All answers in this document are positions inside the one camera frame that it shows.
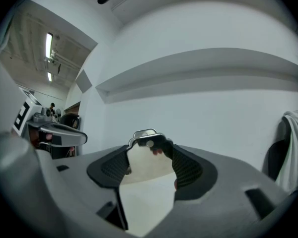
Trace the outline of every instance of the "white towel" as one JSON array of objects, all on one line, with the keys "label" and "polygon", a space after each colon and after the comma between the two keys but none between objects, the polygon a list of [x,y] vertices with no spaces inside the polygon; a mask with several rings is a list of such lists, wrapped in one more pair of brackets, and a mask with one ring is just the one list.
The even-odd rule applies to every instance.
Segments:
[{"label": "white towel", "polygon": [[288,152],[276,184],[291,194],[298,189],[298,110],[284,113],[292,129]]}]

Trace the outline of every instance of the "fluorescent light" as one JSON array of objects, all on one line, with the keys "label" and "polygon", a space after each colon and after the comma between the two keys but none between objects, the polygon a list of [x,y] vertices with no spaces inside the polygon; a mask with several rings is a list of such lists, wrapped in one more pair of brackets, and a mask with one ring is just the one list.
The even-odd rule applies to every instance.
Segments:
[{"label": "fluorescent light", "polygon": [[48,72],[48,78],[49,78],[49,81],[52,82],[52,74]]},{"label": "fluorescent light", "polygon": [[50,34],[50,33],[47,33],[46,34],[45,56],[47,58],[50,58],[51,57],[52,37],[53,37],[52,34]]}]

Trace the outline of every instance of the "person wearing black cap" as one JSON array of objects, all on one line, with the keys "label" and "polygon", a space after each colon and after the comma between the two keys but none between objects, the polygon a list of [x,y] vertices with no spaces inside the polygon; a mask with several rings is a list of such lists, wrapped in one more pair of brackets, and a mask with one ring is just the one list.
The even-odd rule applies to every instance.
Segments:
[{"label": "person wearing black cap", "polygon": [[51,103],[51,106],[50,106],[50,110],[51,110],[51,113],[52,113],[53,115],[55,115],[55,111],[54,111],[53,107],[55,107],[55,104],[52,102],[52,103]]}]

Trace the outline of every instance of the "person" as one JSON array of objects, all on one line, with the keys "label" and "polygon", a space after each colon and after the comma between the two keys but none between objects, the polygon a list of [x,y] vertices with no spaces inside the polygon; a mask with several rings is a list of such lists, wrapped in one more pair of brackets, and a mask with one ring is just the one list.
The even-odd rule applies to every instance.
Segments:
[{"label": "person", "polygon": [[51,114],[53,114],[55,116],[55,111],[54,111],[53,107],[55,107],[55,104],[52,102],[51,106],[50,106],[50,110],[51,110]]}]

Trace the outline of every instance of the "ceiling light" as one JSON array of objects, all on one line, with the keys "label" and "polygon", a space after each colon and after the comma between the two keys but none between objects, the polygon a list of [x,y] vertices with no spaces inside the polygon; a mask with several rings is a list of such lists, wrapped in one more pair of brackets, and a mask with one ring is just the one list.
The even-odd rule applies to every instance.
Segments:
[{"label": "ceiling light", "polygon": [[45,46],[45,56],[47,58],[51,57],[51,45],[52,45],[53,34],[46,34],[46,46]]},{"label": "ceiling light", "polygon": [[48,72],[48,78],[49,78],[49,81],[52,82],[52,74]]}]

